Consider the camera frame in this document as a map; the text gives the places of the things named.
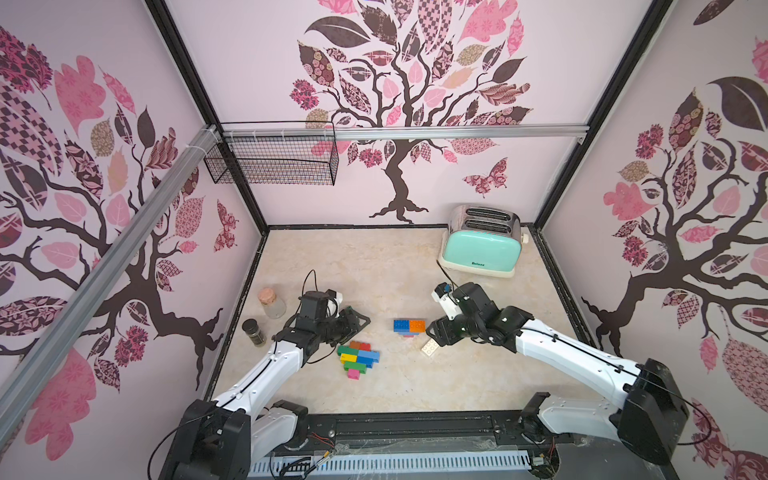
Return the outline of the dark green brick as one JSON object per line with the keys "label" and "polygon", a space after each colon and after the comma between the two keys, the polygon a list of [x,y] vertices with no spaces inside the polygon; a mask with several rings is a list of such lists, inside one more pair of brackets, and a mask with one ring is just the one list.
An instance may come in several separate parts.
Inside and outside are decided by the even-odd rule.
{"label": "dark green brick", "polygon": [[347,356],[357,356],[359,353],[358,349],[351,348],[349,346],[341,345],[336,350],[337,354],[339,356],[347,355]]}

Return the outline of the light blue brick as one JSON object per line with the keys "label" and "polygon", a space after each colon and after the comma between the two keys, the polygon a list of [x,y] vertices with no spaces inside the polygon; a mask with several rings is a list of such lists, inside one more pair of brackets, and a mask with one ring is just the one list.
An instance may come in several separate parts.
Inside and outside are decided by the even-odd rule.
{"label": "light blue brick", "polygon": [[357,356],[359,358],[369,359],[374,363],[378,363],[380,361],[380,354],[375,351],[359,350]]}

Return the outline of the light green lego brick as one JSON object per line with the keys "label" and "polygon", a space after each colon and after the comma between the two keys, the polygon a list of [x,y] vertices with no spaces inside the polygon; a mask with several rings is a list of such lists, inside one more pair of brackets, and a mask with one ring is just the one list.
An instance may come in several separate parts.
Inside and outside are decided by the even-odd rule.
{"label": "light green lego brick", "polygon": [[360,372],[361,374],[364,374],[367,370],[367,366],[365,364],[358,363],[358,362],[344,362],[343,368],[345,371],[355,370]]}

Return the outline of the white lego plate brick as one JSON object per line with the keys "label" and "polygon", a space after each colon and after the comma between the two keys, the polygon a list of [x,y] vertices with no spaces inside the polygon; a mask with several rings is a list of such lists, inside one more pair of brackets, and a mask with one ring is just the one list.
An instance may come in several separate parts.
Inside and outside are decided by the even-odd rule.
{"label": "white lego plate brick", "polygon": [[421,348],[421,353],[422,353],[423,355],[427,356],[427,357],[431,357],[431,356],[433,356],[433,355],[436,353],[436,351],[437,351],[439,348],[440,348],[440,346],[438,345],[438,343],[437,343],[435,340],[433,340],[433,339],[430,339],[430,340],[429,340],[429,341],[428,341],[426,344],[424,344],[424,345],[423,345],[423,347]]}

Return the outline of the orange lego brick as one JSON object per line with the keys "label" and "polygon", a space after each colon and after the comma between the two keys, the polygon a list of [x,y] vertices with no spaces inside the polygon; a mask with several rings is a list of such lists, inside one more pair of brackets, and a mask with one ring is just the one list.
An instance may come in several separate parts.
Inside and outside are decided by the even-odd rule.
{"label": "orange lego brick", "polygon": [[426,322],[424,320],[410,320],[409,321],[409,333],[421,334],[426,330]]}

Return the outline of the blue 2x3 lego brick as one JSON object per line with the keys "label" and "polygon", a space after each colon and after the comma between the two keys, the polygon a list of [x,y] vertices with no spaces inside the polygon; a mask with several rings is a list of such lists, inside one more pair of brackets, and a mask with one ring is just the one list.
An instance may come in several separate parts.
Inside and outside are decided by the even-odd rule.
{"label": "blue 2x3 lego brick", "polygon": [[405,319],[397,319],[393,321],[393,331],[399,334],[410,333],[410,321]]}

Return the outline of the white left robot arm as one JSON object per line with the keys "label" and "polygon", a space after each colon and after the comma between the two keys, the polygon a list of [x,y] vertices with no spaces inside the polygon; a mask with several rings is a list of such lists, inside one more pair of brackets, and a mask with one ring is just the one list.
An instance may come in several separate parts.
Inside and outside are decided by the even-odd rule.
{"label": "white left robot arm", "polygon": [[348,342],[371,323],[351,307],[332,317],[294,314],[273,337],[266,355],[219,396],[195,400],[179,426],[166,435],[172,441],[159,479],[246,479],[253,462],[296,436],[304,408],[268,401],[304,367],[322,344],[334,348]]}

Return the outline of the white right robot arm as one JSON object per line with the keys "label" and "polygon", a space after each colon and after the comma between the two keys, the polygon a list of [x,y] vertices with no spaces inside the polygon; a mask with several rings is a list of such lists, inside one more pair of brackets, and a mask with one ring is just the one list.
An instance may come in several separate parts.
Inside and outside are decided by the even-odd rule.
{"label": "white right robot arm", "polygon": [[431,296],[445,313],[426,329],[439,346],[470,339],[501,347],[539,360],[600,395],[587,401],[535,394],[519,417],[527,440],[540,444],[560,434],[604,438],[651,464],[670,464],[690,412],[666,365],[615,357],[518,307],[500,308],[473,282],[441,283]]}

